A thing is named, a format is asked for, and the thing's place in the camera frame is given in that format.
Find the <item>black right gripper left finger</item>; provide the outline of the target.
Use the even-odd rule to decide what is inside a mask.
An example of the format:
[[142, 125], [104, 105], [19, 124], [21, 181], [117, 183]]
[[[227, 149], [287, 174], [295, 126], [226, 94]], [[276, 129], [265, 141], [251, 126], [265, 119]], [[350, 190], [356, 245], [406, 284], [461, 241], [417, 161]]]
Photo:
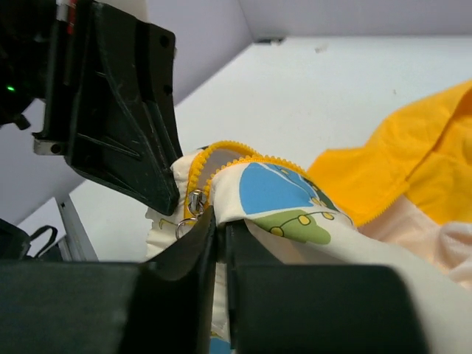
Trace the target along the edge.
[[217, 250], [210, 208], [184, 236], [147, 262], [143, 300], [154, 353], [208, 353]]

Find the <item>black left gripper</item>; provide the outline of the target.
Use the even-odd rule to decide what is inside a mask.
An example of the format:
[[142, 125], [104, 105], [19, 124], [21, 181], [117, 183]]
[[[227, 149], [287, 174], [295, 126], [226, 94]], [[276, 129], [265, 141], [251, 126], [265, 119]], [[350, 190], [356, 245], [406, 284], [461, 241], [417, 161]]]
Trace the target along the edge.
[[1, 126], [30, 128], [24, 112], [40, 100], [46, 106], [43, 128], [33, 135], [36, 154], [66, 154], [82, 177], [171, 215], [179, 198], [171, 166], [178, 158], [147, 150], [112, 92], [107, 9], [118, 8], [97, 1], [1, 2]]

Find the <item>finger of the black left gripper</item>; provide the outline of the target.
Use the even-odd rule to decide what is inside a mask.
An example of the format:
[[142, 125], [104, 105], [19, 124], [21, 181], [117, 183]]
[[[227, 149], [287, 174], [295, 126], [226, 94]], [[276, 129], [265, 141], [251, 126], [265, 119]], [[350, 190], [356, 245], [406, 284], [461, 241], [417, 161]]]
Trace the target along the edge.
[[106, 10], [106, 73], [126, 118], [160, 159], [181, 156], [173, 105], [174, 34]]

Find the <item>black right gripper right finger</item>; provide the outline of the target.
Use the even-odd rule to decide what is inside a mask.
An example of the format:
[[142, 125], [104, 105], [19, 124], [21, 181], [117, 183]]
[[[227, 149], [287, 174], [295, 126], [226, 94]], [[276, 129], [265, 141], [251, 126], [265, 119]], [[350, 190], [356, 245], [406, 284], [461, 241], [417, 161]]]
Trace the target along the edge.
[[249, 231], [243, 221], [225, 229], [229, 335], [237, 353], [269, 353], [270, 299], [275, 271], [282, 263]]

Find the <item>silver zipper slider pull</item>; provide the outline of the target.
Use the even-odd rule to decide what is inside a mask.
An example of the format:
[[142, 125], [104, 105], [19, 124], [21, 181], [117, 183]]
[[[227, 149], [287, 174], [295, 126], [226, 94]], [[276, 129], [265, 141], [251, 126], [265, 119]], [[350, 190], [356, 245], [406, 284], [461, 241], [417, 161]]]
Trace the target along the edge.
[[204, 213], [204, 205], [206, 203], [207, 197], [204, 194], [204, 191], [201, 189], [195, 189], [191, 191], [187, 196], [187, 210], [190, 213], [189, 217], [185, 217], [181, 220], [175, 230], [176, 240], [181, 238], [181, 228], [187, 225], [188, 223], [196, 222]]

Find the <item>yellow cream printed child jacket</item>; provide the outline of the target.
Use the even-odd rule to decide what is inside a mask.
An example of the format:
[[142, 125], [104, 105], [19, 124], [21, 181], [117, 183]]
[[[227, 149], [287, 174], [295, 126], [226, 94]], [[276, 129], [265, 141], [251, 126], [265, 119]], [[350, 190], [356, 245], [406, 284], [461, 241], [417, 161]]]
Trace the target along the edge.
[[471, 83], [387, 117], [361, 147], [308, 170], [222, 141], [171, 167], [176, 211], [147, 211], [147, 256], [195, 224], [191, 195], [218, 226], [243, 221], [287, 263], [385, 264], [417, 303], [433, 353], [471, 351]]

